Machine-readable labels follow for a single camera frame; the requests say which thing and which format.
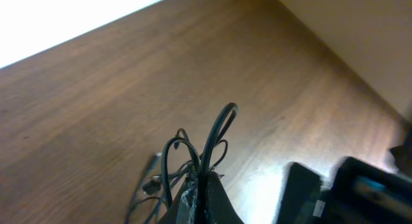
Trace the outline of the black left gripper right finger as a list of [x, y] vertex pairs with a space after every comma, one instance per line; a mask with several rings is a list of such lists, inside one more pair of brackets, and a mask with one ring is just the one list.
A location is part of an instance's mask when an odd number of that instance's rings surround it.
[[243, 224], [232, 206], [216, 172], [208, 174], [205, 223], [207, 224]]

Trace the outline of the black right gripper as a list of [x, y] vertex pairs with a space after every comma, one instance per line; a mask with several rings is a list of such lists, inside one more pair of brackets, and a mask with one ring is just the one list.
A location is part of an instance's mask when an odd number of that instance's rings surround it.
[[319, 174], [293, 162], [277, 222], [411, 224], [411, 182], [347, 157], [327, 187]]

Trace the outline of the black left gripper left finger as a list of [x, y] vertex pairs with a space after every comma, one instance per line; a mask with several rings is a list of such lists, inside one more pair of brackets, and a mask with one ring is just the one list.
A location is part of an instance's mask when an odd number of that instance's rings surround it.
[[186, 178], [158, 224], [199, 224], [198, 179]]

